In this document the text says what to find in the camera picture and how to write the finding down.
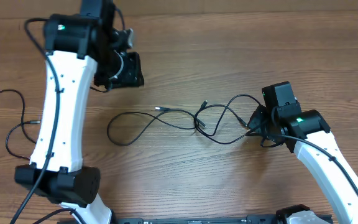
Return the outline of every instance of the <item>wooden table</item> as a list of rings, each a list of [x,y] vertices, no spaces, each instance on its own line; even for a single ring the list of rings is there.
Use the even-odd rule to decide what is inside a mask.
[[[204,100],[225,104],[241,93],[263,101],[262,87],[288,80],[302,108],[324,116],[358,175],[358,11],[146,16],[127,17],[126,23],[137,32],[145,86],[92,91],[83,132],[85,164],[101,169],[99,193],[118,217],[241,217],[299,203],[333,214],[314,178],[285,146],[262,149],[259,138],[222,146],[199,133],[155,123],[133,145],[119,147],[108,141],[106,126],[118,113],[151,112],[154,106],[195,112]],[[32,26],[39,39],[41,27]],[[24,94],[25,120],[42,115],[45,64],[22,20],[0,20],[0,90],[5,88]],[[4,148],[21,106],[18,96],[0,95],[0,223],[9,222],[27,193],[13,180],[15,166],[24,161]],[[238,99],[232,108],[247,121],[255,103]],[[200,115],[207,131],[221,111]],[[164,118],[191,126],[182,114]],[[114,137],[128,141],[148,121],[123,118],[114,125]],[[38,128],[27,130],[36,138]],[[244,132],[227,115],[217,139]],[[26,156],[34,149],[19,130],[9,146]],[[19,223],[57,208],[34,196]]]

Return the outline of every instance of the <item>wall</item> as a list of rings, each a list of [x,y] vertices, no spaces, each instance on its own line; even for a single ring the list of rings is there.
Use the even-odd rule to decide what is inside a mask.
[[[274,12],[358,10],[358,0],[114,0],[123,13],[193,14],[214,12]],[[0,19],[74,14],[81,0],[0,0]]]

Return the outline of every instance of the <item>wooden tabletop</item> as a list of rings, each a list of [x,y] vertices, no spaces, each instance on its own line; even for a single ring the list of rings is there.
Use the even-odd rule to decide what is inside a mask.
[[[85,165],[100,168],[99,193],[119,218],[242,217],[299,203],[333,214],[314,178],[285,146],[262,149],[257,137],[222,146],[194,131],[154,123],[133,145],[119,147],[109,142],[106,126],[124,111],[157,114],[154,106],[196,112],[204,100],[226,104],[241,93],[263,102],[262,87],[290,81],[303,110],[324,116],[358,175],[358,11],[146,16],[127,17],[126,23],[137,34],[145,86],[92,91],[83,131]],[[32,26],[39,39],[41,28]],[[40,118],[45,64],[22,20],[0,20],[0,90],[5,88],[24,94],[25,120]],[[10,221],[27,193],[13,179],[15,166],[25,161],[4,147],[7,132],[20,122],[21,107],[17,95],[0,95],[0,223]],[[232,106],[246,121],[255,107],[245,98]],[[207,131],[221,111],[200,115]],[[163,118],[191,126],[182,114]],[[148,121],[122,118],[112,134],[129,141]],[[37,138],[38,126],[26,129]],[[244,133],[228,114],[216,139]],[[9,146],[25,156],[34,149],[19,129]],[[32,223],[57,208],[33,196],[18,223]]]

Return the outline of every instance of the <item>beige wall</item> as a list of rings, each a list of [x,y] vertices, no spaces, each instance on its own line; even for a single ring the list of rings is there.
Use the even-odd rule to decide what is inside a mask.
[[[358,0],[115,0],[125,15],[358,10]],[[0,19],[74,14],[81,0],[0,0]]]

